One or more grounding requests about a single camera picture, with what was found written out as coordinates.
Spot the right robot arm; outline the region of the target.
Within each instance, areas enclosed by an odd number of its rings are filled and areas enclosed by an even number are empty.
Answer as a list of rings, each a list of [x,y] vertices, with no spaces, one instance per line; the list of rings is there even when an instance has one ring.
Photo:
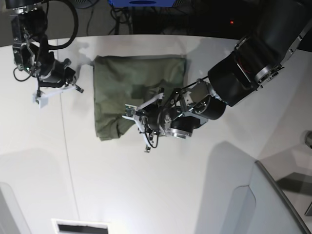
[[[25,71],[28,76],[23,79],[36,78],[36,97],[40,97],[41,88],[64,90],[73,87],[80,93],[83,89],[76,84],[76,73],[70,68],[71,60],[60,62],[55,59],[54,51],[67,48],[78,33],[78,14],[73,4],[62,1],[72,13],[74,28],[69,40],[61,45],[50,45],[46,34],[48,28],[48,9],[42,4],[45,0],[7,0],[5,8],[12,11],[10,16],[13,35],[13,54],[16,70]]]

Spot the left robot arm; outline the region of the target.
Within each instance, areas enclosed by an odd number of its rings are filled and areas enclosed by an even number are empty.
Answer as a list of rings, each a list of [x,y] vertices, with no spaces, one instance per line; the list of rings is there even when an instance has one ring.
[[[136,124],[146,152],[157,148],[161,136],[188,138],[227,107],[262,88],[283,68],[312,26],[309,0],[270,0],[254,29],[203,78],[160,91],[136,110]]]

